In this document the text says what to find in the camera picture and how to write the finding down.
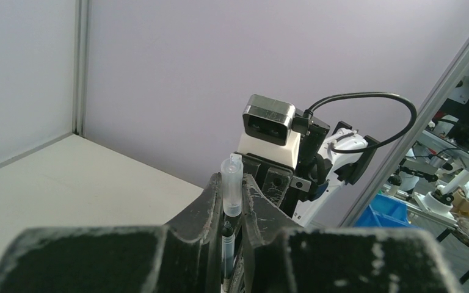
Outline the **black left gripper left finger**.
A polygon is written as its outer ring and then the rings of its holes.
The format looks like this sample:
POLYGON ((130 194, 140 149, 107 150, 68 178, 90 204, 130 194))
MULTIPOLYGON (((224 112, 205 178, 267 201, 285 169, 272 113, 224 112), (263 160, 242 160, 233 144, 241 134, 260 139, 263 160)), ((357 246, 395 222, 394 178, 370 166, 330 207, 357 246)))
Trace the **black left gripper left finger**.
POLYGON ((0 258, 0 292, 219 292, 221 182, 160 226, 26 229, 0 258))

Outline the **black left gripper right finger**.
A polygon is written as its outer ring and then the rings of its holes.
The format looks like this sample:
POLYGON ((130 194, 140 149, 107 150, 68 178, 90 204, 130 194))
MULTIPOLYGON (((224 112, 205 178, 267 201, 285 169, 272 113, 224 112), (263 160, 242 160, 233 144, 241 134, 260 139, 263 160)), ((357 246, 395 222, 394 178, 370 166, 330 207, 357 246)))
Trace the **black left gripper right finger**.
POLYGON ((246 292, 461 292, 428 232, 416 228, 304 228, 242 180, 246 292))

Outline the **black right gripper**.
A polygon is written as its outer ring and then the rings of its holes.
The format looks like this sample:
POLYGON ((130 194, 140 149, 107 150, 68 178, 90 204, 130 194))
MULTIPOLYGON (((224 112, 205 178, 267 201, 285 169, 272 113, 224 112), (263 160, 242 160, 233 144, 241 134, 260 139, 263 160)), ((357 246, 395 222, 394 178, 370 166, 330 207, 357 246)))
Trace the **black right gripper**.
POLYGON ((308 196, 311 181, 296 176, 294 170, 258 157, 243 154, 244 173, 253 176, 262 194, 289 217, 294 215, 300 197, 308 196))

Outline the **black pen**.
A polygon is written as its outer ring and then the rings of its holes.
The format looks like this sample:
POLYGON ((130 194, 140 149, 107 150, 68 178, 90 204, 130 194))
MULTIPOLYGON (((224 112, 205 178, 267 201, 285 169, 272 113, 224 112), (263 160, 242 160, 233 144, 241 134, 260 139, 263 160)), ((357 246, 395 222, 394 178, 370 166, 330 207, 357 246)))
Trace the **black pen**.
POLYGON ((235 256, 235 234, 232 224, 226 220, 222 227, 222 289, 228 291, 233 273, 235 256))

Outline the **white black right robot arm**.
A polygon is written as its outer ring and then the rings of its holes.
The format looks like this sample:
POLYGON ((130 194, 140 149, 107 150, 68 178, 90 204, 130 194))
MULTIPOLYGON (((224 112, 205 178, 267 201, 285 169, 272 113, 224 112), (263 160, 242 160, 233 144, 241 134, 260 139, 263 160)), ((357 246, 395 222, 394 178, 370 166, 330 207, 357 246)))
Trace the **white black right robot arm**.
POLYGON ((355 184, 374 156, 356 150, 377 141, 339 123, 329 128, 312 125, 303 135, 285 125, 260 120, 248 123, 236 154, 244 173, 254 177, 265 197, 302 227, 308 226, 329 198, 347 184, 355 184))

